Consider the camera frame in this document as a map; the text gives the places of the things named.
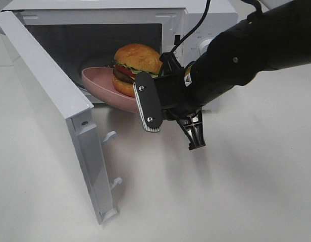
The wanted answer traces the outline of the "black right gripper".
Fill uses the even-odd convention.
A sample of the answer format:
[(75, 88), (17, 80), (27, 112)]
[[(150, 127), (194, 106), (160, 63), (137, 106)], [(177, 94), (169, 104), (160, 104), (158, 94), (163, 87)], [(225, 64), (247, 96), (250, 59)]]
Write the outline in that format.
[(165, 52), (154, 80), (164, 119), (175, 120), (189, 140), (189, 150), (205, 146), (203, 136), (203, 56), (183, 67), (174, 54)]

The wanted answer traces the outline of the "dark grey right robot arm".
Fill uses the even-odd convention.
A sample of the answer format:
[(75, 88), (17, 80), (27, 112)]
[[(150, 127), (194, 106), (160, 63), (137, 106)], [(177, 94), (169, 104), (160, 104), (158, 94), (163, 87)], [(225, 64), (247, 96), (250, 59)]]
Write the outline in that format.
[(215, 37), (187, 67), (172, 52), (162, 54), (144, 119), (147, 129), (158, 131), (164, 120), (174, 120), (190, 149), (202, 147), (203, 106), (261, 71), (311, 64), (311, 1), (290, 1), (267, 12), (258, 1), (250, 4), (255, 11)]

